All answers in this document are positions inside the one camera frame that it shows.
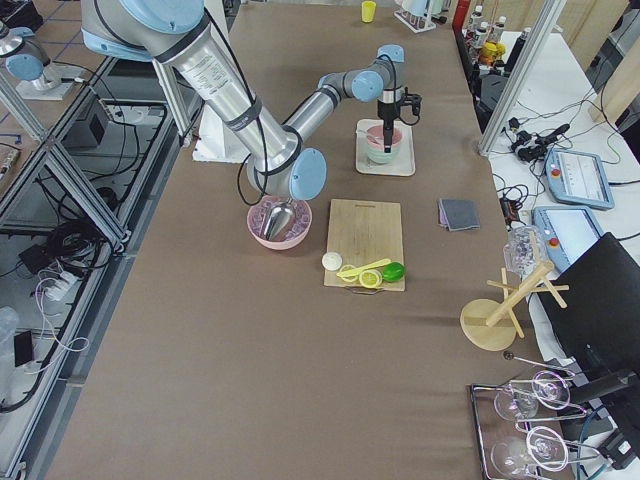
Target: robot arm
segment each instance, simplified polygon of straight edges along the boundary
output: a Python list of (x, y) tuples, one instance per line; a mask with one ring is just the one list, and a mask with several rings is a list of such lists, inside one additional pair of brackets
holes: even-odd
[(60, 85), (55, 65), (26, 27), (9, 29), (0, 22), (0, 58), (5, 58), (7, 71), (15, 78), (31, 82), (36, 90), (44, 91)]
[(391, 125), (391, 145), (393, 120), (407, 97), (401, 47), (382, 47), (366, 69), (325, 76), (280, 125), (214, 41), (204, 0), (81, 0), (81, 7), (84, 41), (91, 50), (128, 60), (155, 59), (180, 72), (247, 147), (249, 181), (261, 192), (310, 200), (322, 191), (326, 162), (318, 150), (303, 149), (303, 141), (343, 98), (380, 98), (386, 107), (378, 112), (385, 127)]

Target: brown table surface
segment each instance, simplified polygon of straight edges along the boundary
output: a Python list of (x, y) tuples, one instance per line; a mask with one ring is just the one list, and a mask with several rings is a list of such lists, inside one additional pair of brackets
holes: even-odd
[[(415, 35), (388, 9), (363, 24), (359, 8), (249, 4), (232, 43), (280, 119), (325, 73), (404, 46), (424, 98), (417, 172), (356, 173), (355, 125), (376, 106), (344, 102), (307, 142), (329, 164), (309, 236), (276, 253), (247, 232), (237, 167), (182, 152), (48, 478), (479, 478), (467, 385), (521, 365), (459, 326), (466, 302), (501, 295), (485, 281), (499, 278), (506, 233), (450, 28)], [(439, 197), (474, 200), (482, 228), (444, 231)], [(406, 292), (323, 287), (331, 198), (402, 204)], [(514, 350), (536, 357), (526, 333)]]

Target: white ball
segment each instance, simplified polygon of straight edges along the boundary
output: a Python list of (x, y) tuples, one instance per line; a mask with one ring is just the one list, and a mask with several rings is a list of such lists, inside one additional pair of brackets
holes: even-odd
[(336, 252), (327, 252), (322, 256), (322, 266), (325, 270), (335, 272), (342, 266), (342, 257)]

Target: wine glass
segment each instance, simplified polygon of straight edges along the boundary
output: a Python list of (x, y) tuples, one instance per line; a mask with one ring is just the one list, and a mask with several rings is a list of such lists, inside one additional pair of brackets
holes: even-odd
[[(562, 417), (536, 418), (539, 404), (551, 410), (574, 407), (578, 413)], [(549, 420), (569, 420), (582, 418), (584, 408), (570, 403), (569, 384), (555, 372), (541, 370), (531, 380), (511, 380), (496, 393), (493, 401), (498, 415), (505, 420), (522, 422), (543, 422)]]
[(506, 478), (545, 479), (538, 474), (538, 467), (549, 472), (559, 472), (569, 463), (569, 451), (560, 435), (549, 427), (535, 427), (526, 440), (507, 437), (491, 449), (491, 463)]

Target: yellow cup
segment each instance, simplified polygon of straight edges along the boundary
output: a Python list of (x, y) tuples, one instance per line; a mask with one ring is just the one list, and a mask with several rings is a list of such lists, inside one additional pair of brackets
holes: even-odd
[(373, 22), (373, 17), (376, 15), (376, 2), (366, 0), (362, 2), (362, 21), (364, 23)]

